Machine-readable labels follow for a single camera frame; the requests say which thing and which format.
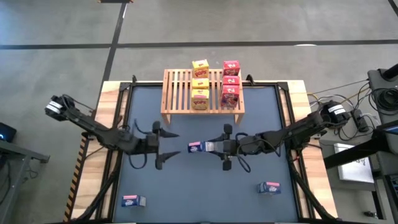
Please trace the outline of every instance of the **white paper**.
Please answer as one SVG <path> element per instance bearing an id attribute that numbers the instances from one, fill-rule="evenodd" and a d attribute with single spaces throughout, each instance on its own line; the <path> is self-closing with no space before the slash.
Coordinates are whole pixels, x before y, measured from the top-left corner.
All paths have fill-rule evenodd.
<path id="1" fill-rule="evenodd" d="M 351 145 L 336 143 L 335 153 L 339 153 L 346 149 L 349 149 Z M 374 183 L 374 179 L 372 176 L 372 169 L 369 163 L 369 158 L 362 158 L 360 160 L 350 162 L 348 164 L 344 164 L 342 166 L 338 166 L 338 175 L 340 180 L 350 180 L 357 182 L 365 182 L 365 183 Z"/>

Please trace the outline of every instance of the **cardboard box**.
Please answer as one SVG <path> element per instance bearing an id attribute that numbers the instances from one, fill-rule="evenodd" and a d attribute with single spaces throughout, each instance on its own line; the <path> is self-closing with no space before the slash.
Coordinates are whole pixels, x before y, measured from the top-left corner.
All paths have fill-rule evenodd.
<path id="1" fill-rule="evenodd" d="M 122 197 L 122 207 L 145 207 L 146 200 L 140 195 L 125 195 Z"/>
<path id="2" fill-rule="evenodd" d="M 215 144 L 213 142 L 191 142 L 188 144 L 188 152 L 213 152 Z"/>
<path id="3" fill-rule="evenodd" d="M 207 60 L 199 60 L 192 62 L 193 73 L 192 78 L 208 78 L 209 77 L 209 64 Z"/>
<path id="4" fill-rule="evenodd" d="M 239 75 L 241 67 L 239 66 L 238 60 L 224 61 L 224 72 L 223 75 Z"/>
<path id="5" fill-rule="evenodd" d="M 235 108 L 239 101 L 239 86 L 238 85 L 223 85 L 221 91 L 221 106 L 228 108 Z"/>
<path id="6" fill-rule="evenodd" d="M 225 75 L 223 76 L 223 85 L 239 85 L 241 79 L 239 76 Z"/>
<path id="7" fill-rule="evenodd" d="M 192 88 L 193 89 L 209 89 L 209 79 L 208 78 L 192 78 Z"/>
<path id="8" fill-rule="evenodd" d="M 192 90 L 191 107 L 194 110 L 207 110 L 207 108 L 209 107 L 209 91 Z"/>
<path id="9" fill-rule="evenodd" d="M 257 186 L 257 192 L 267 195 L 280 194 L 280 184 L 276 182 L 262 182 Z"/>

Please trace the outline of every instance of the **concrete floor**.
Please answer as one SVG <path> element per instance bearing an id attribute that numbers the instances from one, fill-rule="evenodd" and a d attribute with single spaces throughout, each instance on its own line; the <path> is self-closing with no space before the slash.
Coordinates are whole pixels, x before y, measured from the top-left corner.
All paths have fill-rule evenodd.
<path id="1" fill-rule="evenodd" d="M 0 45 L 107 44 L 119 10 L 120 4 L 94 0 L 0 0 Z M 127 7 L 119 42 L 377 39 L 398 39 L 398 17 L 387 0 L 136 0 Z M 47 117 L 44 107 L 52 95 L 62 93 L 95 106 L 108 53 L 0 50 L 0 122 L 18 130 L 17 144 L 51 155 L 47 165 L 32 165 L 40 175 L 23 185 L 12 223 L 62 219 L 81 129 Z M 139 80 L 160 80 L 163 69 L 189 67 L 201 58 L 211 67 L 239 60 L 243 73 L 257 80 L 305 80 L 307 90 L 314 92 L 363 80 L 370 69 L 392 66 L 398 62 L 398 46 L 118 49 L 109 79 L 130 80 L 135 74 Z M 320 96 L 350 96 L 360 86 Z M 361 109 L 376 114 L 366 103 Z M 329 133 L 325 139 L 335 136 Z M 332 191 L 340 218 L 377 221 L 361 215 L 374 210 L 370 192 Z"/>

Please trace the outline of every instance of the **wooden rack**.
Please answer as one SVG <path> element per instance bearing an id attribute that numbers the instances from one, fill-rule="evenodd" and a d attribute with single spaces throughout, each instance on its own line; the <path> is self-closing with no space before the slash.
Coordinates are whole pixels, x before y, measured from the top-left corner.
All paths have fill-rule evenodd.
<path id="1" fill-rule="evenodd" d="M 220 106 L 222 69 L 209 69 L 209 107 L 207 110 L 191 109 L 192 70 L 165 69 L 162 89 L 162 108 L 160 113 L 165 124 L 170 124 L 172 114 L 233 114 L 235 123 L 239 124 L 244 115 L 243 87 L 239 73 L 239 101 L 235 108 Z"/>

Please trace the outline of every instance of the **pink box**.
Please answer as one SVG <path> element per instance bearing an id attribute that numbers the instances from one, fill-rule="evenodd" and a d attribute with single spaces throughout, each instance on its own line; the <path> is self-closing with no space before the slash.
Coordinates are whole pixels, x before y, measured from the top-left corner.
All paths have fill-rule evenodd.
<path id="1" fill-rule="evenodd" d="M 223 85 L 239 85 L 240 78 L 234 75 L 223 76 Z"/>
<path id="2" fill-rule="evenodd" d="M 241 67 L 238 60 L 224 61 L 223 75 L 238 75 Z"/>
<path id="3" fill-rule="evenodd" d="M 221 91 L 221 106 L 228 108 L 235 108 L 239 101 L 239 86 L 238 85 L 223 85 Z"/>

